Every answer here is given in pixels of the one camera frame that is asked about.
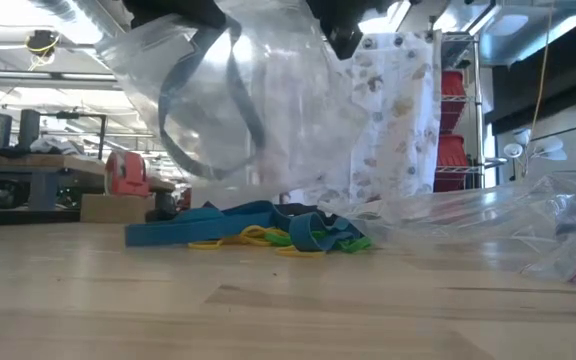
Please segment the black metal stand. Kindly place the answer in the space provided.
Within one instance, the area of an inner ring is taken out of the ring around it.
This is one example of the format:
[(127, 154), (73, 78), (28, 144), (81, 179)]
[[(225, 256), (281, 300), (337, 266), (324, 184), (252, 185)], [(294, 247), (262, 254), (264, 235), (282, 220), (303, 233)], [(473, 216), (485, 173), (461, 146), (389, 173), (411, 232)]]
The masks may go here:
[(103, 150), (105, 144), (105, 136), (107, 132), (108, 116), (101, 113), (89, 113), (89, 112), (78, 112), (78, 111), (58, 111), (55, 113), (41, 113), (43, 117), (54, 117), (59, 120), (75, 120), (81, 117), (97, 118), (100, 120), (100, 128), (97, 133), (98, 141), (98, 153), (97, 158), (101, 160), (103, 158)]

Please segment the silver ceiling duct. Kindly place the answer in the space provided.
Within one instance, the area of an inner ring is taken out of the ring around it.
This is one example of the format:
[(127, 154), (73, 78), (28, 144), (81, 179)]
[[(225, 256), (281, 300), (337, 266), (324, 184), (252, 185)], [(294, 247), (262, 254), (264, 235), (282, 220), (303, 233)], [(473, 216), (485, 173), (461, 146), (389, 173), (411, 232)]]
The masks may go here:
[(576, 0), (497, 0), (480, 33), (480, 61), (510, 66), (576, 27)]

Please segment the workbench with grey frame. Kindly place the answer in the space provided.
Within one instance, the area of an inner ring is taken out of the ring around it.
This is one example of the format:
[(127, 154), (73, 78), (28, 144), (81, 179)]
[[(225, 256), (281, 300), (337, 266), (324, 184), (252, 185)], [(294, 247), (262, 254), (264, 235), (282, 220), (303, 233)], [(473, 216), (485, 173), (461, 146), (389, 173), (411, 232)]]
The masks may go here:
[(89, 157), (56, 154), (0, 156), (0, 209), (26, 206), (51, 211), (60, 190), (102, 191), (105, 164)]

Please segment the white flower-shaped lamp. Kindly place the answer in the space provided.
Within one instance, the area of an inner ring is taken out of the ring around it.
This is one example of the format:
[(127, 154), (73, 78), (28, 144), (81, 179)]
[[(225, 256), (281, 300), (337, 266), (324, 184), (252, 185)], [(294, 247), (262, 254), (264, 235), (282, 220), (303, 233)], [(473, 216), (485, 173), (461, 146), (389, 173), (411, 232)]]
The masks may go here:
[(525, 178), (529, 172), (529, 166), (534, 159), (546, 159), (551, 161), (565, 161), (567, 154), (564, 144), (556, 136), (533, 140), (532, 130), (520, 128), (512, 132), (514, 142), (504, 146), (503, 154), (510, 158), (514, 164), (520, 167), (520, 177)]

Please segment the white cloth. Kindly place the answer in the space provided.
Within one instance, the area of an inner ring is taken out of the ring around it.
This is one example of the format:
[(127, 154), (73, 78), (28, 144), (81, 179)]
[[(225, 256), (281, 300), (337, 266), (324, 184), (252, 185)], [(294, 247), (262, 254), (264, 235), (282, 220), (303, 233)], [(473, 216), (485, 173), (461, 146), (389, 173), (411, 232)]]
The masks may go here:
[(84, 155), (84, 148), (71, 141), (63, 138), (47, 136), (40, 137), (34, 140), (30, 147), (32, 153), (43, 153), (43, 154), (57, 154), (66, 156), (76, 156)]

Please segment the red tape dispenser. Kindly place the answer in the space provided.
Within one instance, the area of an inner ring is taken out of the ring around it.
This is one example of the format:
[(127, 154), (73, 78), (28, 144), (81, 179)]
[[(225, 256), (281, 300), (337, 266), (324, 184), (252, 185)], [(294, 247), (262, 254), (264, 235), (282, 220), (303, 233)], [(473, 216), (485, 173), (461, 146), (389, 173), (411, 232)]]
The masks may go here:
[(150, 195), (144, 159), (135, 152), (113, 151), (105, 164), (104, 190), (107, 195)]

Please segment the clear plastic zip bag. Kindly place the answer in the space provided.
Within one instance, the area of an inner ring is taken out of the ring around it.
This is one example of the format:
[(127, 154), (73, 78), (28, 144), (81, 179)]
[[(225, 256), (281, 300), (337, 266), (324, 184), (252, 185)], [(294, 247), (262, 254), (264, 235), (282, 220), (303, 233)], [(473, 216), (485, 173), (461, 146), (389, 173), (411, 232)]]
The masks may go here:
[[(190, 40), (206, 25), (171, 14), (104, 39), (97, 51), (140, 118), (195, 187), (241, 202), (302, 188), (349, 153), (367, 114), (353, 103), (350, 79), (335, 68), (334, 54), (306, 0), (216, 4), (242, 26), (234, 55), (267, 142), (250, 165), (222, 180), (182, 170), (160, 140), (157, 118), (164, 79), (179, 58), (196, 53)], [(223, 169), (255, 152), (226, 88), (229, 50), (224, 32), (174, 97), (165, 123), (175, 144), (192, 159)]]
[(516, 244), (530, 259), (521, 271), (576, 234), (576, 171), (486, 189), (320, 207), (382, 245)]

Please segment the black cylinder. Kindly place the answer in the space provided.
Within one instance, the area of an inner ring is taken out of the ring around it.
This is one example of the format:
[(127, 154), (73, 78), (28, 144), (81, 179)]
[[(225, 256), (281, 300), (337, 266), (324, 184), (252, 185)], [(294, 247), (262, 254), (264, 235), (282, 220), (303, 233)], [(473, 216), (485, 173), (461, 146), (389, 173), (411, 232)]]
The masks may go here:
[(0, 149), (10, 146), (13, 117), (0, 113)]
[(32, 109), (22, 109), (20, 113), (18, 146), (22, 149), (29, 150), (32, 143), (40, 135), (41, 114)]

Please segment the red plastic bin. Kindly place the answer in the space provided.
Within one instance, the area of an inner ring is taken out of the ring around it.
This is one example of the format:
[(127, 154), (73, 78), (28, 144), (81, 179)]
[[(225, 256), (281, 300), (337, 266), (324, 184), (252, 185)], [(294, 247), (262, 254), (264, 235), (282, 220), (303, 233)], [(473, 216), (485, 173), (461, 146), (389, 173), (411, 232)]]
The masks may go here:
[(463, 190), (466, 173), (462, 171), (462, 168), (468, 166), (464, 138), (455, 134), (440, 135), (434, 192)]
[(466, 102), (463, 74), (459, 71), (444, 71), (441, 77), (441, 133), (450, 134), (454, 131)]

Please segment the black aluminium table frame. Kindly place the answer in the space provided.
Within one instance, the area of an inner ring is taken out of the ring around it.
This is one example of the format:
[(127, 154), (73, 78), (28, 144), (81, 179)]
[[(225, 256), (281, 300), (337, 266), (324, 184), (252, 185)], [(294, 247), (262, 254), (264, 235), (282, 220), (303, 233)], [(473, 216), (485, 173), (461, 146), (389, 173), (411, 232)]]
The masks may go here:
[(71, 223), (80, 221), (77, 210), (0, 210), (0, 226)]

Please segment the grey ceiling pipe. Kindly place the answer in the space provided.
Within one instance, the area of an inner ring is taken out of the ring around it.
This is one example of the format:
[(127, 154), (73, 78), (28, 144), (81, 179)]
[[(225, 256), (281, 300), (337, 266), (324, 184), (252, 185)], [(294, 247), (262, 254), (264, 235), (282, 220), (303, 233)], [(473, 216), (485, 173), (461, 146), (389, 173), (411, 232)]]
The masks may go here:
[(0, 70), (0, 79), (11, 80), (59, 80), (78, 82), (103, 82), (113, 83), (116, 81), (111, 74), (103, 73), (67, 73), (67, 72), (38, 72), (38, 71), (11, 71)]

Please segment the thin green rubber band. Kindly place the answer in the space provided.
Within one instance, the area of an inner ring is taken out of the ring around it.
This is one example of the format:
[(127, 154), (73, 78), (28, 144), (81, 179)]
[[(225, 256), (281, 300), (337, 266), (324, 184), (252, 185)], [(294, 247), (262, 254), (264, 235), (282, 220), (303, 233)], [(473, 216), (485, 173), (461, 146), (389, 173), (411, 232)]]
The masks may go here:
[(367, 250), (372, 246), (372, 240), (368, 237), (361, 238), (348, 238), (343, 240), (338, 240), (334, 249), (344, 253), (357, 253), (359, 251)]
[(276, 247), (289, 247), (292, 245), (290, 235), (279, 229), (270, 229), (264, 234), (264, 239)]

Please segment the wide blue rubber band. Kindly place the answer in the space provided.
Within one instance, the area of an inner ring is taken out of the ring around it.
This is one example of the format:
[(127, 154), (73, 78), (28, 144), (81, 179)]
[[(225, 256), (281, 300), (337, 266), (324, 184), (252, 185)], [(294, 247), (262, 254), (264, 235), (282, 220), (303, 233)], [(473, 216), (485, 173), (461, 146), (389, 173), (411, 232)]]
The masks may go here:
[(179, 223), (188, 223), (219, 219), (222, 217), (224, 217), (224, 214), (218, 208), (201, 207), (182, 211), (173, 218), (173, 221)]
[(124, 231), (125, 245), (167, 246), (215, 240), (238, 235), (252, 225), (288, 231), (291, 221), (290, 217), (278, 216), (274, 204), (268, 201), (254, 201), (220, 211), (224, 217), (207, 221), (179, 223), (172, 219), (127, 225)]
[(293, 217), (288, 233), (292, 245), (300, 252), (327, 252), (339, 241), (357, 240), (363, 236), (347, 219), (318, 212)]

